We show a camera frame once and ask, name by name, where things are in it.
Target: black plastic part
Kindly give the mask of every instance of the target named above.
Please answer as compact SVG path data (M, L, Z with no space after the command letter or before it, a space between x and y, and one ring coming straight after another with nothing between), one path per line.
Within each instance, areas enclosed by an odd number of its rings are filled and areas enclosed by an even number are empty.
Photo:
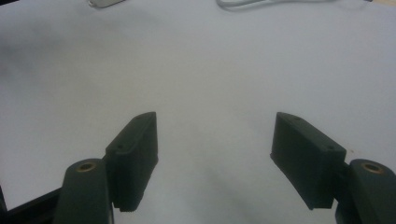
M276 114L271 158L309 209L331 208L346 150L304 119Z
M53 224L110 224L106 165L89 159L71 165L64 176Z
M50 224L61 189L56 189L7 213L7 224Z
M134 211L158 162L156 113L133 118L107 147L104 161L114 207Z
M396 175L374 161L354 160L349 167L349 191L362 223L395 224Z
M0 223L4 223L7 217L6 200L4 200L3 190L0 186Z

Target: white table surface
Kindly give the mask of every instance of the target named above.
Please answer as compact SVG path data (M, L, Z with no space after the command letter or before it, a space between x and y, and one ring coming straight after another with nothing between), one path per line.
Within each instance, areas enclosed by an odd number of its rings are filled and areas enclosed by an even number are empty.
M118 224L335 223L309 211L269 157L277 111L396 171L396 7L83 0L0 7L0 184L8 208L102 158L156 111L159 157Z

